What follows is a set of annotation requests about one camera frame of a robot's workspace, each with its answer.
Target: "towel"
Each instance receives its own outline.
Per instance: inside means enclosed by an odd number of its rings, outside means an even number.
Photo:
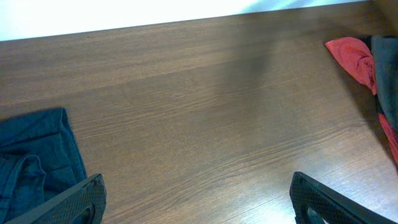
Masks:
[[[372,52],[366,43],[371,43]],[[363,42],[353,37],[344,37],[331,40],[325,45],[357,82],[366,85],[373,95],[377,95],[381,104],[381,110],[378,110],[379,121],[398,165],[398,134],[394,129],[398,109],[397,39],[374,36],[371,41]]]
[[[64,108],[0,123],[0,223],[86,178]]]

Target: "red fabric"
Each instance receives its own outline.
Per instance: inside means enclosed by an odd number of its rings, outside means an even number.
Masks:
[[[326,47],[336,61],[359,83],[377,94],[374,59],[366,44],[353,37],[344,37],[327,42]],[[392,155],[398,164],[398,134],[383,114],[379,114],[381,127],[386,134]]]

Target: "black plastic object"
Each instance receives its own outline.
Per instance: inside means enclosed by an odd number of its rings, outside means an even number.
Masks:
[[[296,223],[395,223],[342,196],[313,178],[295,172],[290,198]]]
[[[101,174],[95,174],[6,224],[101,223],[106,189]]]

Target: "blue garment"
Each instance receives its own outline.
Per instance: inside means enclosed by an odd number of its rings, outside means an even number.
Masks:
[[[0,223],[86,178],[65,109],[0,123]]]
[[[398,131],[398,38],[372,36],[377,95],[388,123]]]

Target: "wooden floor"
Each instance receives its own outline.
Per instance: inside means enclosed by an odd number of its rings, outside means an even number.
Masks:
[[[398,222],[370,91],[323,43],[371,2],[0,42],[0,119],[64,106],[103,223],[293,223],[294,171]]]

